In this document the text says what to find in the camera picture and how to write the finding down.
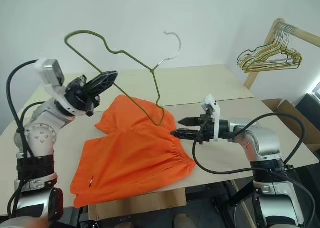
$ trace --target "orange shorts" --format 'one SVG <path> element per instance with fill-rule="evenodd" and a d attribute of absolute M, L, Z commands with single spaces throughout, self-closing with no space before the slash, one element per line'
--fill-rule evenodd
<path fill-rule="evenodd" d="M 162 110 L 134 98 L 155 122 Z M 125 95 L 118 96 L 95 125 L 108 136 L 88 140 L 71 183 L 76 208 L 151 192 L 188 176 L 195 162 L 185 153 L 174 117 L 165 110 L 160 126 Z"/>

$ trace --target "hanging hangers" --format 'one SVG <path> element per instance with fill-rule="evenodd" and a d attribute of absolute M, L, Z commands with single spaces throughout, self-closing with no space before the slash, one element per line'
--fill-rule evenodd
<path fill-rule="evenodd" d="M 155 85 L 155 88 L 156 88 L 156 92 L 157 92 L 157 95 L 158 95 L 158 98 L 156 100 L 156 106 L 159 107 L 161 110 L 162 110 L 162 117 L 161 117 L 161 120 L 156 123 L 152 117 L 137 103 L 135 102 L 135 100 L 130 97 L 123 89 L 121 89 L 116 83 L 113 83 L 113 85 L 118 88 L 124 95 L 126 95 L 133 103 L 135 103 L 145 114 L 146 116 L 152 121 L 152 123 L 156 126 L 159 126 L 161 125 L 162 121 L 164 120 L 164 117 L 165 117 L 165 110 L 164 108 L 162 108 L 161 106 L 159 106 L 159 100 L 161 98 L 160 96 L 160 91 L 159 91 L 159 87 L 158 87 L 158 83 L 157 83 L 157 79 L 156 79 L 156 75 L 155 75 L 155 71 L 156 69 L 165 61 L 169 61 L 169 60 L 173 60 L 174 58 L 176 58 L 179 53 L 180 53 L 180 50 L 181 50 L 181 40 L 179 38 L 179 36 L 174 33 L 174 32 L 165 32 L 164 31 L 164 34 L 165 35 L 173 35 L 175 36 L 177 39 L 178 39 L 178 42 L 179 42 L 179 49 L 176 53 L 176 55 L 174 55 L 173 57 L 170 57 L 170 58 L 165 58 L 163 59 L 162 61 L 160 61 L 154 68 L 150 68 L 148 65 L 144 64 L 143 62 L 141 62 L 140 60 L 138 60 L 137 58 L 135 58 L 133 55 L 131 55 L 130 53 L 126 52 L 125 50 L 118 50 L 118 51 L 114 51 L 112 49 L 109 48 L 108 44 L 107 44 L 107 41 L 106 39 L 101 35 L 101 34 L 98 34 L 96 32 L 93 32 L 93 31 L 90 31 L 90 30 L 77 30 L 77 31 L 74 31 L 74 32 L 71 32 L 70 34 L 68 34 L 65 38 L 64 38 L 64 43 L 70 48 L 72 49 L 76 54 L 78 54 L 82 59 L 84 59 L 87 63 L 89 63 L 94 69 L 96 69 L 98 72 L 100 73 L 103 73 L 96 65 L 94 65 L 90 60 L 88 60 L 84 55 L 82 55 L 78 50 L 76 50 L 71 44 L 69 44 L 68 40 L 73 37 L 73 36 L 76 36 L 76 35 L 79 35 L 79 34 L 89 34 L 89 35 L 93 35 L 95 37 L 98 37 L 100 38 L 103 43 L 104 43 L 104 46 L 105 48 L 112 54 L 125 54 L 126 56 L 130 57 L 132 60 L 134 60 L 135 62 L 139 63 L 140 65 L 142 65 L 143 67 L 147 68 L 151 73 L 152 73 L 152 77 L 153 77 L 153 80 L 154 80 L 154 85 Z"/>
<path fill-rule="evenodd" d="M 294 26 L 278 23 L 274 30 L 274 40 L 271 44 L 259 46 L 255 50 L 246 50 L 237 59 L 237 65 L 245 73 L 273 70 L 297 69 L 302 61 L 302 56 L 296 50 L 289 50 L 289 34 Z M 286 58 L 268 60 L 276 55 L 285 55 Z"/>

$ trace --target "beige table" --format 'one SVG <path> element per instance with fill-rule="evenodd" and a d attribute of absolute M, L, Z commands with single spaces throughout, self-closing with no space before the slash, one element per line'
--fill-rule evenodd
<path fill-rule="evenodd" d="M 187 77 L 185 77 L 184 80 L 191 80 L 190 76 L 192 76 L 192 72 L 187 72 L 187 74 L 188 75 L 186 75 Z M 223 67 L 220 67 L 216 70 L 215 77 L 218 80 L 229 80 L 234 82 L 235 84 L 230 86 L 225 83 L 219 83 L 219 86 L 213 87 L 213 85 L 209 83 L 209 80 L 201 79 L 201 76 L 197 77 L 198 80 L 206 82 L 198 82 L 199 87 L 194 89 L 193 98 L 190 101 L 187 101 L 187 95 L 184 94 L 184 90 L 180 90 L 181 96 L 177 97 L 177 104 L 180 102 L 199 102 L 199 100 L 210 93 L 208 92 L 209 89 L 215 97 L 217 97 L 217 95 L 219 94 L 218 96 L 220 97 L 220 99 L 217 100 L 224 100 L 218 102 L 221 109 L 221 119 L 254 119 L 262 114 L 271 112 L 258 99 L 247 98 L 252 97 L 252 94 L 246 89 L 243 90 L 243 86 L 237 82 L 232 74 L 224 70 Z M 176 86 L 178 87 L 184 88 L 187 86 L 183 85 L 183 80 L 179 82 L 177 81 L 176 83 Z M 134 87 L 131 88 L 131 91 L 132 93 L 135 93 Z M 233 96 L 233 100 L 228 100 L 227 97 L 231 96 Z M 33 96 L 33 99 L 35 101 L 42 100 L 41 98 L 36 99 L 35 96 Z M 104 110 L 107 109 L 109 105 L 109 103 L 101 104 Z M 175 116 L 177 121 L 187 116 L 198 116 L 203 112 L 199 104 L 167 106 L 166 109 Z M 84 142 L 87 140 L 103 137 L 105 135 L 104 133 L 94 128 L 94 124 L 96 124 L 101 119 L 102 114 L 102 112 L 96 112 L 96 114 L 92 117 L 77 117 L 74 122 L 66 126 L 58 135 L 58 139 L 54 147 L 55 171 L 58 173 L 58 183 L 56 187 L 63 190 L 65 207 L 73 206 L 75 196 L 70 193 L 70 184 L 77 170 Z M 298 138 L 276 117 L 266 118 L 261 121 L 261 124 L 273 129 L 278 133 L 281 141 L 281 151 L 283 153 L 283 157 L 286 157 L 295 146 Z M 3 135 L 0 136 L 0 172 L 2 184 L 0 186 L 0 215 L 4 215 L 7 213 L 6 204 L 8 203 L 9 198 L 14 192 L 14 179 L 16 179 L 17 177 L 17 148 L 13 142 L 13 135 L 16 129 L 16 125 L 14 123 L 11 123 L 5 130 Z M 191 155 L 192 141 L 182 141 L 182 144 L 186 152 Z M 227 171 L 249 167 L 249 162 L 247 161 L 242 148 L 237 144 L 228 143 L 225 140 L 198 145 L 196 153 L 199 161 L 209 169 L 217 171 Z M 318 160 L 316 159 L 316 157 L 306 148 L 306 146 L 302 145 L 301 149 L 297 152 L 296 156 L 293 157 L 290 164 L 294 165 L 295 167 L 300 167 L 311 165 L 317 162 Z M 192 174 L 187 178 L 172 185 L 166 186 L 160 191 L 168 191 L 177 188 L 239 179 L 243 177 L 249 177 L 251 175 L 251 172 L 232 175 L 212 175 L 196 167 Z"/>

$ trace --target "green wire hanger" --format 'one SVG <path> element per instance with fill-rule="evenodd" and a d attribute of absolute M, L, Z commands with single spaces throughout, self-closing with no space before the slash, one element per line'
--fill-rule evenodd
<path fill-rule="evenodd" d="M 162 109 L 162 118 L 160 120 L 159 123 L 156 123 L 152 118 L 151 116 L 137 103 L 135 102 L 134 99 L 132 99 L 132 97 L 130 97 L 123 89 L 121 89 L 116 83 L 113 83 L 113 85 L 115 87 L 117 87 L 123 94 L 125 94 L 133 103 L 135 103 L 145 114 L 146 116 L 152 121 L 153 124 L 155 124 L 156 126 L 159 126 L 161 125 L 162 121 L 164 120 L 164 117 L 165 117 L 165 110 L 164 108 L 162 108 L 161 106 L 159 106 L 159 100 L 160 100 L 160 92 L 159 92 L 159 87 L 158 87 L 158 83 L 157 83 L 157 79 L 156 79 L 156 75 L 155 75 L 155 71 L 156 69 L 165 61 L 169 61 L 169 60 L 173 60 L 174 58 L 176 58 L 179 53 L 180 53 L 180 50 L 181 50 L 181 40 L 179 38 L 179 36 L 174 33 L 174 32 L 164 32 L 165 35 L 174 35 L 175 37 L 177 37 L 178 41 L 179 41 L 179 50 L 178 52 L 176 53 L 175 56 L 171 57 L 171 58 L 166 58 L 166 59 L 163 59 L 162 61 L 160 61 L 154 68 L 150 68 L 149 66 L 147 66 L 146 64 L 142 63 L 140 60 L 138 60 L 137 58 L 135 58 L 134 56 L 132 56 L 131 54 L 129 54 L 128 52 L 126 52 L 125 50 L 118 50 L 118 51 L 114 51 L 114 50 L 111 50 L 107 44 L 107 41 L 106 39 L 101 35 L 101 34 L 98 34 L 96 32 L 93 32 L 93 31 L 90 31 L 90 30 L 76 30 L 74 32 L 71 32 L 70 34 L 68 34 L 65 38 L 64 38 L 64 43 L 70 48 L 72 49 L 75 53 L 77 53 L 82 59 L 84 59 L 87 63 L 89 63 L 93 68 L 95 68 L 98 72 L 100 73 L 103 73 L 101 71 L 101 69 L 99 69 L 96 65 L 94 65 L 90 60 L 88 60 L 83 54 L 81 54 L 78 50 L 76 50 L 72 45 L 70 45 L 68 43 L 68 40 L 75 36 L 75 35 L 79 35 L 79 34 L 89 34 L 89 35 L 93 35 L 95 37 L 98 37 L 100 38 L 101 40 L 103 40 L 103 43 L 105 45 L 105 48 L 112 54 L 125 54 L 126 56 L 130 57 L 131 59 L 133 59 L 134 61 L 138 62 L 140 65 L 142 65 L 143 67 L 147 68 L 151 73 L 152 73 L 152 76 L 153 76 L 153 80 L 154 80 L 154 84 L 155 84 L 155 88 L 156 88 L 156 92 L 158 94 L 158 98 L 156 100 L 156 106 L 159 107 L 160 109 Z"/>

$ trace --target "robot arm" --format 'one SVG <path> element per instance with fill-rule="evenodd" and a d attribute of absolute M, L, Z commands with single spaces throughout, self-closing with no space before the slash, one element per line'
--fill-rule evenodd
<path fill-rule="evenodd" d="M 54 144 L 59 131 L 76 116 L 92 116 L 94 108 L 100 104 L 99 95 L 110 88 L 118 76 L 116 71 L 107 71 L 87 83 L 83 75 L 65 87 L 65 78 L 57 60 L 40 59 L 34 66 L 52 98 L 42 104 L 24 126 L 24 135 L 30 148 L 27 157 L 24 157 L 21 136 L 16 134 L 14 137 L 19 149 L 16 155 L 18 178 L 14 182 L 15 190 L 18 190 L 20 182 L 24 181 L 25 184 L 18 195 L 16 218 L 1 224 L 2 228 L 23 228 L 26 217 L 48 217 L 50 222 L 60 219 L 63 215 L 63 193 L 54 187 L 58 180 L 54 169 Z"/>
<path fill-rule="evenodd" d="M 187 117 L 179 121 L 184 126 L 201 126 L 202 132 L 189 129 L 177 129 L 171 132 L 179 139 L 194 140 L 200 144 L 216 140 L 217 136 L 229 142 L 240 144 L 252 168 L 262 168 L 287 177 L 285 165 L 280 152 L 278 136 L 270 129 L 262 127 L 258 122 L 252 124 L 244 132 L 234 137 L 251 120 L 230 119 L 219 120 L 220 109 L 212 95 L 201 103 L 206 114 L 200 117 Z M 253 206 L 256 223 L 259 228 L 276 227 L 284 224 L 286 228 L 301 227 L 304 216 L 291 182 L 270 172 L 253 171 L 254 197 Z"/>

